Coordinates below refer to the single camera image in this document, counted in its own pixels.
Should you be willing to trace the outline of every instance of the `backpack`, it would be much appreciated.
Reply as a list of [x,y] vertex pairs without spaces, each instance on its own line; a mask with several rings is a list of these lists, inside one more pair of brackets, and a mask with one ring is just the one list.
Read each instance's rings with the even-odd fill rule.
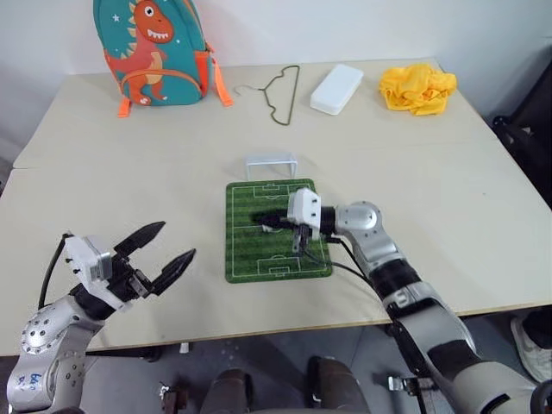
[[232,104],[191,0],[94,0],[93,7],[105,60],[127,98],[119,116],[130,101],[194,104],[211,85]]

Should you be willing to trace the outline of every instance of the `black pants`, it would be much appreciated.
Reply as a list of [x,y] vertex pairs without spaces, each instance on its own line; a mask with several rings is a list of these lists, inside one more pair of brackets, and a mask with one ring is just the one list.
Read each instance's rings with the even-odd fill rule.
[[[313,374],[317,377],[321,408],[370,414],[361,387],[346,365],[326,358],[317,358],[316,363],[317,371]],[[248,413],[252,392],[250,381],[241,369],[224,371],[211,384],[199,414]]]
[[552,349],[552,306],[532,311],[523,322],[524,330],[541,348]]

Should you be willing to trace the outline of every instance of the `yellow cloth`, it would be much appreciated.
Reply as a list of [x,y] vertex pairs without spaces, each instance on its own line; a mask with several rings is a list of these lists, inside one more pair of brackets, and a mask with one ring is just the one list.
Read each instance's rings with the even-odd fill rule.
[[456,90],[456,76],[428,64],[392,67],[379,82],[379,91],[390,110],[410,110],[414,115],[441,114]]

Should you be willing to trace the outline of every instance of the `black cable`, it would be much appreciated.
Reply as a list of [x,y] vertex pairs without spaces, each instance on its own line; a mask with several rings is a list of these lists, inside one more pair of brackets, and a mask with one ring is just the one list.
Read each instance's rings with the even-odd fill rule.
[[368,279],[366,279],[362,273],[357,272],[356,270],[352,269],[351,267],[345,266],[342,263],[338,263],[336,261],[320,260],[314,254],[309,252],[309,250],[307,250],[307,249],[303,250],[303,254],[305,256],[307,256],[309,259],[311,259],[312,261],[315,261],[316,263],[320,263],[321,265],[335,266],[335,267],[340,267],[343,270],[347,270],[348,272],[351,272],[355,276],[361,278],[363,281],[368,283],[368,285],[372,286],[371,282]]
[[63,251],[63,248],[66,245],[66,239],[69,237],[72,237],[72,235],[67,233],[61,236],[60,244],[58,244],[58,248],[55,249],[55,252],[53,253],[53,257],[50,260],[50,264],[48,266],[48,269],[46,270],[46,274],[44,275],[44,280],[42,280],[41,296],[38,299],[39,310],[44,307],[44,302],[46,301],[46,293],[48,290],[48,284],[50,283],[50,278],[52,278],[53,268],[55,267],[55,264],[60,258],[61,252]]
[[371,288],[373,288],[372,280],[370,280],[370,278],[368,278],[368,277],[366,276],[366,274],[364,274],[364,272],[362,272],[361,265],[359,265],[359,262],[356,261],[356,258],[354,257],[353,252],[351,252],[351,249],[348,248],[347,243],[345,243],[345,241],[343,241],[343,239],[340,239],[340,238],[337,238],[337,240],[339,241],[339,244],[341,244],[341,245],[343,246],[343,248],[345,249],[345,251],[347,252],[347,254],[349,255],[349,257],[351,258],[351,260],[352,260],[352,261],[355,263],[355,265],[359,268],[359,271],[362,273],[362,276],[364,276],[364,280],[370,285]]

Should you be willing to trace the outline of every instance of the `white table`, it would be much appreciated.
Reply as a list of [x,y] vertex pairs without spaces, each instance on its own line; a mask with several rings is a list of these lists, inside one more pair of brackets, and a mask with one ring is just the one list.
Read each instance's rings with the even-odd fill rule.
[[[339,116],[308,108],[332,65],[303,65],[290,127],[274,123],[262,94],[245,89],[230,109],[210,96],[117,119],[109,75],[69,77],[0,198],[0,354],[18,353],[62,232],[101,235],[113,246],[157,220],[167,226],[136,252],[137,267],[153,277],[188,248],[197,257],[161,298],[115,314],[94,349],[386,321],[376,296],[340,269],[327,279],[225,281],[224,187],[245,179],[245,156],[263,151],[292,150],[298,178],[314,179],[325,204],[376,203],[387,232],[459,314],[551,303],[548,206],[460,93],[441,116],[385,108],[381,73],[408,63],[353,63],[366,77]],[[280,68],[224,74],[230,89],[263,86]],[[284,86],[275,100],[285,100],[277,93]],[[259,174],[270,178],[283,177]],[[348,260],[339,248],[330,252]],[[48,297],[74,284],[60,264]]]

